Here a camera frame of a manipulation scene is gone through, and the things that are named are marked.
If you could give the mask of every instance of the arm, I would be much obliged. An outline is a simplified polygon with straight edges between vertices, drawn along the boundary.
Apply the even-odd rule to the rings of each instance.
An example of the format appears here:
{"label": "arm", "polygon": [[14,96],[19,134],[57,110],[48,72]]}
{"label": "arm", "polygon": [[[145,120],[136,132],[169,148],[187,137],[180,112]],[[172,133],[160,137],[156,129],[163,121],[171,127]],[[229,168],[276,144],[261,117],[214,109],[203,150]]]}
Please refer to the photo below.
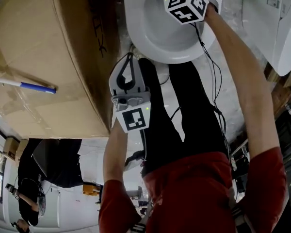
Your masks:
{"label": "arm", "polygon": [[123,173],[127,152],[127,134],[122,126],[115,120],[114,126],[103,156],[103,179],[118,180],[123,183]]}
{"label": "arm", "polygon": [[20,192],[17,191],[17,195],[24,200],[28,205],[31,206],[31,209],[34,212],[38,212],[39,211],[39,205],[35,202],[33,202],[30,198],[26,197],[25,195],[21,194]]}
{"label": "arm", "polygon": [[251,162],[241,206],[256,232],[269,233],[279,220],[286,194],[270,88],[253,53],[212,6],[206,22],[226,58],[248,133]]}
{"label": "arm", "polygon": [[123,173],[127,152],[127,134],[115,121],[103,156],[103,179],[99,232],[126,233],[140,221],[140,217],[128,197]]}
{"label": "arm", "polygon": [[235,83],[252,159],[279,146],[270,87],[251,50],[212,6],[205,21],[218,39]]}

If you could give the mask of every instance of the person in black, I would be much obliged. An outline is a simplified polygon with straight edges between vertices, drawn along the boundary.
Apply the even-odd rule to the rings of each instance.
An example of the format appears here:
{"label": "person in black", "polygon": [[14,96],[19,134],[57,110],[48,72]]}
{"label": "person in black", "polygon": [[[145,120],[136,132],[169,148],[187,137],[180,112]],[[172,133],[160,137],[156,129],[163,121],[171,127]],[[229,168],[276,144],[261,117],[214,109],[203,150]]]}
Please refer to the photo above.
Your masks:
{"label": "person in black", "polygon": [[19,228],[29,232],[29,226],[36,226],[39,221],[39,195],[40,168],[32,158],[33,151],[39,145],[41,139],[31,139],[26,146],[18,168],[18,205],[22,219],[17,221]]}
{"label": "person in black", "polygon": [[[81,139],[30,139],[19,161],[18,190],[19,219],[17,228],[25,233],[29,226],[36,226],[39,221],[40,208],[38,198],[44,196],[40,180],[49,181],[56,186],[70,188],[83,185],[78,155]],[[35,150],[49,153],[44,170],[33,157]]]}

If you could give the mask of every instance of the red sleeve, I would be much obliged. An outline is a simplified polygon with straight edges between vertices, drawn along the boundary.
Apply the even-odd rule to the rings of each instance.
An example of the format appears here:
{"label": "red sleeve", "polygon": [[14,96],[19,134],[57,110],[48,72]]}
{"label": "red sleeve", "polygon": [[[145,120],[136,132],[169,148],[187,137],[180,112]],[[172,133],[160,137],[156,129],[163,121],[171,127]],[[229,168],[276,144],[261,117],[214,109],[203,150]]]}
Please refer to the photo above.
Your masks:
{"label": "red sleeve", "polygon": [[116,180],[107,181],[102,190],[99,232],[127,233],[140,220],[123,183]]}
{"label": "red sleeve", "polygon": [[278,222],[286,194],[286,181],[279,147],[251,160],[246,194],[241,205],[257,233],[272,232]]}

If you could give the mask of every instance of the cardboard box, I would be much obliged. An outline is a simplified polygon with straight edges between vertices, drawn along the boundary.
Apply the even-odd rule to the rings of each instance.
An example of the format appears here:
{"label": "cardboard box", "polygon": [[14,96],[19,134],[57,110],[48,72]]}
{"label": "cardboard box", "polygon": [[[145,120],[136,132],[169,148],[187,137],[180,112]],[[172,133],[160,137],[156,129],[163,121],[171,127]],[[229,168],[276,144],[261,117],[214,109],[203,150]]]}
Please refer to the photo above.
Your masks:
{"label": "cardboard box", "polygon": [[18,167],[19,166],[19,161],[20,161],[20,158],[28,144],[28,140],[21,140],[19,145],[18,145],[18,148],[17,148],[17,151],[16,151],[16,154],[15,154],[15,165]]}
{"label": "cardboard box", "polygon": [[7,158],[11,159],[12,161],[15,161],[15,155],[16,155],[18,146],[19,146],[19,142],[17,142],[12,137],[8,137],[5,140],[2,154],[6,156]]}
{"label": "cardboard box", "polygon": [[22,138],[108,136],[119,50],[115,0],[1,0],[0,114]]}

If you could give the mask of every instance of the red shirt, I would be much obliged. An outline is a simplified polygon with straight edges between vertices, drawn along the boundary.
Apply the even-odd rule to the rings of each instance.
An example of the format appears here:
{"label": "red shirt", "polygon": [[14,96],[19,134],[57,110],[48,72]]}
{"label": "red shirt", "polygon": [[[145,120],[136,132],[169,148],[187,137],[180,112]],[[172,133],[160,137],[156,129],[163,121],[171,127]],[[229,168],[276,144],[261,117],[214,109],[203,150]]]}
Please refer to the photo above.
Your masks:
{"label": "red shirt", "polygon": [[[231,168],[221,152],[203,153],[165,165],[144,177],[154,200],[147,233],[235,232],[228,205]],[[270,233],[278,222],[286,192],[280,148],[250,162],[241,207],[257,233]],[[126,233],[140,221],[124,185],[115,180],[103,187],[100,233]]]}

